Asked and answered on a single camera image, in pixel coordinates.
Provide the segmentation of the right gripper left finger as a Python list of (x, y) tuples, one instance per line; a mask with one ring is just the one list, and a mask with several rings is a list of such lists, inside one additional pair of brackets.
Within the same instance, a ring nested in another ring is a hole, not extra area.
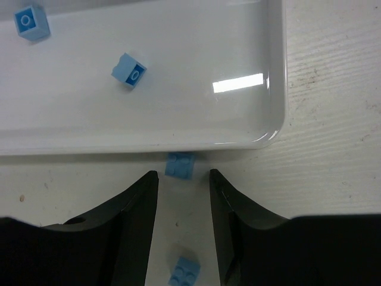
[(1, 219), (2, 285), (143, 285), (158, 173), (62, 224)]

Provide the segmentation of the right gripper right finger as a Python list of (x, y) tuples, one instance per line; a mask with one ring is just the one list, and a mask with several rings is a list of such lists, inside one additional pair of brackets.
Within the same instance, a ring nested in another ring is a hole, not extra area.
[(209, 174), (221, 285), (379, 285), (380, 215), (287, 219)]

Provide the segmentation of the small blue block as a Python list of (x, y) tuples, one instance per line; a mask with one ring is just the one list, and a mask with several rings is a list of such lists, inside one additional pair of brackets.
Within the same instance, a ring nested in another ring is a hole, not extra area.
[(34, 42), (50, 36), (45, 10), (36, 4), (26, 6), (14, 13), (14, 22), (19, 37)]
[(193, 153), (168, 153), (165, 172), (166, 176), (190, 180), (193, 176), (195, 154)]
[(200, 265), (185, 257), (179, 257), (168, 285), (171, 286), (194, 286), (200, 273)]
[(129, 89), (134, 89), (146, 72), (146, 67), (129, 54), (124, 53), (112, 70), (112, 77)]

